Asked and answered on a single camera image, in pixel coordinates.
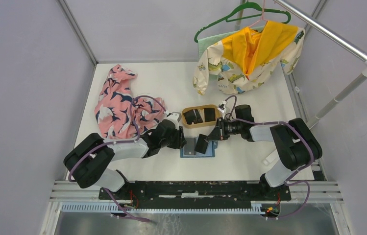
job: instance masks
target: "clothes rack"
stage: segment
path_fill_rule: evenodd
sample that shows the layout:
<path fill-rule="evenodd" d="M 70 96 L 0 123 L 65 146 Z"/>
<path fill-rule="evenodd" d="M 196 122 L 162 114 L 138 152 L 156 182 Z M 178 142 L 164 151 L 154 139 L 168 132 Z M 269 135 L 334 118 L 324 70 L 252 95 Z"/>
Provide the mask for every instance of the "clothes rack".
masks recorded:
<path fill-rule="evenodd" d="M 317 31 L 321 32 L 323 35 L 334 41 L 336 44 L 340 45 L 341 47 L 345 48 L 347 51 L 352 53 L 354 56 L 362 60 L 367 66 L 367 53 L 357 47 L 356 45 L 352 44 L 350 41 L 343 38 L 341 35 L 337 34 L 336 32 L 332 31 L 325 25 L 319 23 L 317 20 L 303 12 L 302 10 L 298 9 L 293 4 L 289 3 L 285 0 L 274 0 L 275 3 L 279 4 L 280 6 L 284 7 L 286 10 L 290 11 L 301 20 L 306 22 L 311 27 L 315 28 Z M 241 25 L 241 20 L 236 23 L 236 28 Z M 317 112 L 313 117 L 309 119 L 306 123 L 307 126 L 312 128 L 316 125 L 319 120 L 328 114 L 338 103 L 340 103 L 345 97 L 351 94 L 359 85 L 361 85 L 367 79 L 367 68 L 365 68 L 358 77 L 356 77 L 347 87 L 345 87 L 337 96 L 335 96 L 329 103 L 327 103 L 319 112 Z"/>

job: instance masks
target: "green clothes hanger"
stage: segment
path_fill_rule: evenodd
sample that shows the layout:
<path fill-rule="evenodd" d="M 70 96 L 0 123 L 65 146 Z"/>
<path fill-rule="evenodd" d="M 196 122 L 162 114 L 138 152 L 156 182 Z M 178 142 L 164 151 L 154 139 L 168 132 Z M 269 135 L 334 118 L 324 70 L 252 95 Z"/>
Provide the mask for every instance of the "green clothes hanger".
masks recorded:
<path fill-rule="evenodd" d="M 221 18 L 203 28 L 201 28 L 196 34 L 195 34 L 195 38 L 194 38 L 194 41 L 197 43 L 197 37 L 198 35 L 206 30 L 207 28 L 210 28 L 222 21 L 225 21 L 225 22 L 233 22 L 233 21 L 238 21 L 238 20 L 243 20 L 243 19 L 248 19 L 248 18 L 252 18 L 252 17 L 257 17 L 257 16 L 261 16 L 261 13 L 258 14 L 258 15 L 253 15 L 253 16 L 245 16 L 245 17 L 241 17 L 241 18 L 237 18 L 237 19 L 232 19 L 232 20 L 229 20 L 229 18 L 231 18 L 233 15 L 237 14 L 239 11 L 241 10 L 244 10 L 244 9 L 247 9 L 247 8 L 253 8 L 253 9 L 256 9 L 257 11 L 260 11 L 262 12 L 263 9 L 260 7 L 260 5 L 256 4 L 255 2 L 246 2 L 244 4 L 241 4 L 239 6 L 237 6 L 237 8 L 235 8 L 231 14 L 225 16 L 224 18 Z M 271 13 L 280 13 L 280 14 L 284 14 L 287 16 L 287 21 L 286 22 L 283 22 L 283 24 L 287 24 L 288 22 L 290 22 L 290 20 L 292 19 L 292 16 L 290 15 L 290 12 L 288 11 L 280 11 L 280 10 L 276 10 L 276 9 L 264 9 L 265 12 L 271 12 Z"/>

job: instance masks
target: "clothing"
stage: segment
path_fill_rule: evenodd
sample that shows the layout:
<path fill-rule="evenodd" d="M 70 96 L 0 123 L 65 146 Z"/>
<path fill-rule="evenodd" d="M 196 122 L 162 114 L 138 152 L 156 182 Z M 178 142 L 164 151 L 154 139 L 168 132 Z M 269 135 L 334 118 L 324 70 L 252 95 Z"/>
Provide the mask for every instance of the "clothing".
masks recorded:
<path fill-rule="evenodd" d="M 94 109 L 102 137 L 130 139 L 136 136 L 137 132 L 129 111 L 133 99 L 130 90 L 130 79 L 136 77 L 137 74 L 121 65 L 116 65 L 109 71 Z M 156 99 L 165 106 L 161 98 Z M 163 119 L 164 113 L 157 102 L 145 97 L 139 98 L 133 104 L 131 112 L 137 117 L 136 124 L 140 133 L 156 126 Z"/>
<path fill-rule="evenodd" d="M 262 32 L 248 27 L 209 46 L 202 54 L 193 86 L 205 94 L 209 75 L 218 75 L 218 89 L 240 94 L 263 85 L 278 63 L 286 74 L 295 68 L 303 46 L 304 29 L 268 21 Z"/>
<path fill-rule="evenodd" d="M 259 27 L 253 27 L 251 29 L 254 29 L 255 31 L 261 32 L 261 31 L 263 31 L 263 28 L 264 28 L 264 26 L 259 26 Z M 214 36 L 210 36 L 210 37 L 199 39 L 197 41 L 197 48 L 198 48 L 198 53 L 199 53 L 199 59 L 201 58 L 201 56 L 204 53 L 204 51 L 206 51 L 210 45 L 213 45 L 213 44 L 221 41 L 222 39 L 224 39 L 224 38 L 226 38 L 228 36 L 233 35 L 236 32 L 237 31 L 229 32 L 229 33 L 223 33 L 223 34 L 218 34 L 218 35 L 214 35 Z M 209 74 L 209 79 L 217 80 L 218 79 L 218 75 L 217 74 L 210 73 Z"/>

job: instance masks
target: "yellow hood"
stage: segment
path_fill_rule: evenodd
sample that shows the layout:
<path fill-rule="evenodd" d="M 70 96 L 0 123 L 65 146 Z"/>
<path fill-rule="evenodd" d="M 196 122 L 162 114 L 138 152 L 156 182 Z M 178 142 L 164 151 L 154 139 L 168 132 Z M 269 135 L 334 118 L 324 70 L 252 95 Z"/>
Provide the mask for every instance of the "yellow hood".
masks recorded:
<path fill-rule="evenodd" d="M 298 27 L 268 21 L 263 32 L 249 27 L 222 39 L 223 57 L 235 62 L 245 75 L 279 55 L 293 42 Z"/>

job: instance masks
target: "light green cloth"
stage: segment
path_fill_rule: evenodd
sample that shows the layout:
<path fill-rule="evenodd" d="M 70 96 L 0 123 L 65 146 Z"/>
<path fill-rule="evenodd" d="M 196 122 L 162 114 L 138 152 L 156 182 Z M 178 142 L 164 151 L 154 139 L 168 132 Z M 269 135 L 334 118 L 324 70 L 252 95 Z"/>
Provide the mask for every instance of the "light green cloth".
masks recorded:
<path fill-rule="evenodd" d="M 260 26 L 260 27 L 252 27 L 251 29 L 261 32 L 263 31 L 264 26 Z M 210 37 L 206 37 L 206 38 L 202 38 L 198 40 L 197 43 L 197 48 L 198 48 L 198 53 L 199 53 L 199 59 L 202 56 L 202 54 L 204 53 L 204 51 L 206 51 L 206 49 L 214 44 L 217 43 L 219 41 L 221 41 L 222 39 L 236 33 L 238 31 L 233 31 L 233 32 L 229 32 L 229 33 L 223 33 L 223 34 L 218 34 L 218 35 L 214 35 L 214 36 L 210 36 Z M 218 79 L 218 75 L 209 75 L 209 79 Z"/>

